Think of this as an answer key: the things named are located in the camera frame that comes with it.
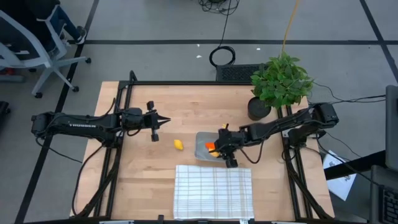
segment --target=black pot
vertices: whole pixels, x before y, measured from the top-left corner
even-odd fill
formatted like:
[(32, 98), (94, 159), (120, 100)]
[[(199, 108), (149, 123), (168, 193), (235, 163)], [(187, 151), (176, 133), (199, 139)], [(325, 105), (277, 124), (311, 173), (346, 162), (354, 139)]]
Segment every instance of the black pot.
[(248, 103), (248, 116), (253, 121), (258, 121), (261, 118), (265, 118), (269, 112), (271, 112), (271, 107), (266, 106), (266, 102), (261, 101), (258, 97), (253, 97)]

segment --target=gray tray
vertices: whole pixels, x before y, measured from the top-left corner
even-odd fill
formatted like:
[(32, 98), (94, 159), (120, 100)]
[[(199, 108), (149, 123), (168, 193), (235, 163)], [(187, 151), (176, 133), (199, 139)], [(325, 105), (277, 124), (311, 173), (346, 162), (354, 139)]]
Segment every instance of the gray tray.
[(210, 155), (206, 148), (206, 142), (215, 142), (218, 139), (218, 133), (198, 132), (195, 141), (195, 157), (202, 161), (224, 162), (222, 158), (216, 158)]

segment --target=dish towel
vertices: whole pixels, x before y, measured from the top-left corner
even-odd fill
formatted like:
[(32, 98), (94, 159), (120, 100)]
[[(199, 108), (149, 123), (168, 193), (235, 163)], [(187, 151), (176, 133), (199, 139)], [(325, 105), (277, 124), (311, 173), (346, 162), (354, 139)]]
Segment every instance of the dish towel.
[(174, 219), (254, 218), (251, 169), (179, 165)]

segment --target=black keyboard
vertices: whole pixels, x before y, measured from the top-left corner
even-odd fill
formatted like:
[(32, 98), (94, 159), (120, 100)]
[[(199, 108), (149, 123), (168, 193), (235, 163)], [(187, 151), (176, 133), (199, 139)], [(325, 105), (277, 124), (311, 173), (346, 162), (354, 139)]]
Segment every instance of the black keyboard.
[(379, 186), (379, 221), (398, 224), (398, 190)]
[(253, 65), (221, 65), (217, 67), (217, 81), (247, 81), (259, 70), (259, 64)]

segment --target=wooden tabletop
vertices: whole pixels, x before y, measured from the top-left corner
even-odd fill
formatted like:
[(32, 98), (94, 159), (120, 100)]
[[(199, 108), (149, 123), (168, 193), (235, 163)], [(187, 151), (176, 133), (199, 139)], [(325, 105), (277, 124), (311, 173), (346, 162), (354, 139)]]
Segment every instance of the wooden tabletop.
[[(104, 114), (111, 106), (117, 87), (118, 82), (103, 82), (96, 116)], [(224, 163), (195, 159), (195, 135), (200, 131), (217, 133), (221, 125), (226, 123), (233, 131), (237, 131), (241, 125), (252, 123), (247, 116), (247, 104), (253, 97), (250, 89), (251, 86), (133, 86), (130, 107), (142, 108), (145, 112), (146, 103), (152, 100), (158, 113), (172, 120), (159, 129), (158, 142), (151, 141), (150, 129), (142, 130), (137, 136), (124, 138), (112, 219), (156, 220), (158, 215), (164, 215), (166, 220), (173, 220), (175, 166), (225, 167)], [(292, 107), (293, 113), (307, 106), (307, 101), (302, 100), (300, 106)], [(260, 122), (275, 119), (277, 112), (272, 109)], [(174, 148), (174, 139), (183, 142), (183, 151)], [(90, 139), (85, 159), (99, 146), (97, 140)], [(318, 150), (315, 140), (308, 140), (307, 146)], [(259, 146), (245, 151), (249, 157), (256, 158)], [(81, 174), (76, 196), (77, 211), (87, 204), (98, 188), (104, 153), (105, 149), (102, 149), (91, 158)], [(240, 167), (252, 169), (253, 205), (257, 221), (294, 220), (287, 171), (281, 154), (280, 134), (272, 135), (264, 143), (258, 164), (249, 163), (240, 151), (235, 153)], [(324, 210), (334, 216), (319, 154), (308, 149), (302, 149), (301, 154), (309, 191)], [(301, 214), (305, 217), (302, 196), (299, 190), (297, 192)], [(107, 201), (106, 192), (102, 215)]]

